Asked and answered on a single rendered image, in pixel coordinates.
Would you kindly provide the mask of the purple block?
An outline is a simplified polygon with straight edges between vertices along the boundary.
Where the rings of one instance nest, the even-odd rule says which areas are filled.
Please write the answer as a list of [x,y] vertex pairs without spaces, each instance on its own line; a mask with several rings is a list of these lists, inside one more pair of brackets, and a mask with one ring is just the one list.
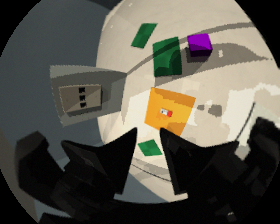
[[213,51],[211,37],[208,34],[189,35],[187,43],[191,56],[211,56]]

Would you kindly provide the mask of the orange square patch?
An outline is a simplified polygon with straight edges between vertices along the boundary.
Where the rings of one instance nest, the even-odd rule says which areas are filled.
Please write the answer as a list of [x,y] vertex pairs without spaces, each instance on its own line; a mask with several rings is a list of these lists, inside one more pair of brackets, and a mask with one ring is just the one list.
[[[188,117],[191,116],[196,97],[153,87],[149,92],[151,92],[151,96],[149,96],[145,124],[151,125],[152,128],[159,129],[159,131],[160,127],[164,127],[167,131],[180,136],[184,131],[184,125],[188,123]],[[161,108],[173,112],[172,116],[168,117],[160,113]]]

